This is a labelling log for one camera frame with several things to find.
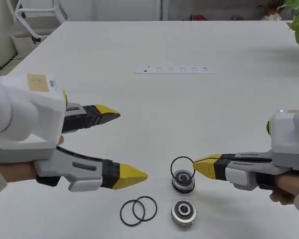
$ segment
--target black gripper segment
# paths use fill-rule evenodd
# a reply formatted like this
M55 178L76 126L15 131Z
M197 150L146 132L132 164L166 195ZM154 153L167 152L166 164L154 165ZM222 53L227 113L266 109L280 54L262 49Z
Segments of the black gripper segment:
M277 188L275 176L266 173L256 173L256 183L260 189L275 190Z
M113 188L120 178L120 164L114 162L103 162L102 164L102 188Z
M95 157L86 156L86 155L83 155L83 154L72 152L72 151L67 150L65 148L62 148L60 146L57 146L56 150L59 150L62 153L65 153L65 154L68 154L70 156L80 158L80 159L85 159L85 160L89 160L89 161L103 162L103 163L106 163L106 162L107 163L112 163L112 161L109 160L109 159L102 159L102 158L95 158Z
M71 132L84 128L86 124L87 115L66 116L64 118L62 133Z
M246 162L246 163L270 163L271 158L257 158L257 157L237 157L236 154L228 153L222 154L221 159L230 159L236 162Z
M227 181L226 179L226 168L228 164L232 160L229 158L223 158L223 155L214 163L214 170L215 170L215 176L218 180Z
M84 128L90 128L98 124L102 114L95 106L83 106L87 114L87 120Z
M104 123L107 123L111 120L115 120L119 117L120 115L119 114L114 114L114 113L106 113L106 114L103 114L99 121L97 122L97 124L104 124Z
M36 177L36 181L39 184L43 184L43 185L50 186L50 187L57 186L60 179L61 179L61 177L59 177L59 176L55 176L55 177L40 177L40 176L37 176Z

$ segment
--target bearing inner ring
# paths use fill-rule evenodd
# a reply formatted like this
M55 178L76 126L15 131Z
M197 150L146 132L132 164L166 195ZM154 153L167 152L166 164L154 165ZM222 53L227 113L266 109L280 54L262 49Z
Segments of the bearing inner ring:
M188 216L190 214L190 207L185 203L180 204L177 210L182 216Z

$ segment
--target black trigger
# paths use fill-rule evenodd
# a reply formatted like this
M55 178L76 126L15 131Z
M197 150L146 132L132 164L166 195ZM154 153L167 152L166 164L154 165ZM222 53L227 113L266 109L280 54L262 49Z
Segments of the black trigger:
M59 176L55 176L55 177L40 177L40 176L37 176L36 177L36 181L39 184L47 185L47 186L50 186L50 187L55 187L56 185L58 185L60 179L61 179L61 177L59 177Z

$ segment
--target human hand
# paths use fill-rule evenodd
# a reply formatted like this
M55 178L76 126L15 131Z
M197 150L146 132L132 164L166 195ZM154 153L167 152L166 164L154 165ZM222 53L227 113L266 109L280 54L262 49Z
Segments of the human hand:
M295 197L299 194L299 174L282 174L276 177L278 189L270 195L273 202L280 202L282 205L294 203Z
M59 145L64 142L60 137ZM33 162L0 164L0 173L8 183L31 180L37 177Z

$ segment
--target bearing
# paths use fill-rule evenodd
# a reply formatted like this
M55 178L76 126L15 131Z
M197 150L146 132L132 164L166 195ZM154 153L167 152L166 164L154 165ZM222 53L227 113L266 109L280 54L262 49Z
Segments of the bearing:
M192 173L187 170L177 170L173 173L172 185L180 193L190 193L195 188L195 179Z
M177 199L171 206L171 218L182 228L190 227L197 216L195 205L186 198Z

